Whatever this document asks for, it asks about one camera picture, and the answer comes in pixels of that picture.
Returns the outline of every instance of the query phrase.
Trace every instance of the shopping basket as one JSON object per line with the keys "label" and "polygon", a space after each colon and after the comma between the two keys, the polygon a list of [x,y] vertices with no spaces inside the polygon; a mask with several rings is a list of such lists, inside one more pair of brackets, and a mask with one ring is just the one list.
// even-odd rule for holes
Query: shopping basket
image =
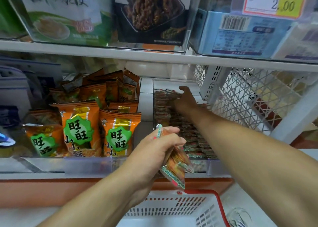
{"label": "shopping basket", "polygon": [[213,190],[151,191],[117,227],[230,227]]}

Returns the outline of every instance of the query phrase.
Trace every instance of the finger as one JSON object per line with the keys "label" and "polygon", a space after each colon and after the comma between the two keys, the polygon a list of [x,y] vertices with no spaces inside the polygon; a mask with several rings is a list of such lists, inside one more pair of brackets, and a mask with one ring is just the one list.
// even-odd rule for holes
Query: finger
{"label": "finger", "polygon": [[191,92],[190,91],[190,88],[189,87],[187,87],[187,86],[179,86],[179,89],[181,90],[181,91],[184,91],[184,92]]}
{"label": "finger", "polygon": [[184,145],[187,141],[183,137],[179,137],[177,134],[172,133],[153,140],[153,147],[159,148],[163,152],[168,151],[174,145]]}
{"label": "finger", "polygon": [[[170,132],[172,132],[172,133],[178,133],[178,132],[180,132],[180,129],[177,128],[177,127],[174,127],[174,126],[166,126],[166,127],[164,127],[163,129],[166,129],[166,130],[168,130],[168,131],[170,131]],[[151,141],[154,139],[154,137],[157,137],[157,135],[158,135],[158,129],[154,130],[152,133],[150,133],[148,136],[146,136],[146,137],[143,139],[143,141],[145,141],[145,142],[151,142]]]}

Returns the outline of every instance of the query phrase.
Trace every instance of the white metal shelf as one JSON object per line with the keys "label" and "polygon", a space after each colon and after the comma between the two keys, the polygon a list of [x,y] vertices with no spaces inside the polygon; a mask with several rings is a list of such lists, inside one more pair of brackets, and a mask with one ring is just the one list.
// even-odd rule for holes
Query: white metal shelf
{"label": "white metal shelf", "polygon": [[114,48],[96,48],[86,46],[71,46],[46,43],[27,43],[19,41],[0,40],[0,50],[46,53],[57,55],[90,56],[116,58],[124,60],[163,62],[175,64],[199,64],[224,67],[243,67],[260,69],[277,69],[285,71],[318,72],[317,64],[302,64],[291,62],[277,62],[269,60],[254,60],[241,58],[223,58],[211,56],[182,55],[180,53],[158,53],[142,50],[124,50]]}

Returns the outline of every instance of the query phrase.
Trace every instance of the barcode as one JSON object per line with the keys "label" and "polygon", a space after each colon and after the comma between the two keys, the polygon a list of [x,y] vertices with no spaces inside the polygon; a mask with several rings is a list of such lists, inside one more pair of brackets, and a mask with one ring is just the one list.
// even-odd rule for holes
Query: barcode
{"label": "barcode", "polygon": [[249,17],[243,16],[223,16],[223,22],[221,23],[221,29],[233,29],[244,30],[245,24],[249,22]]}

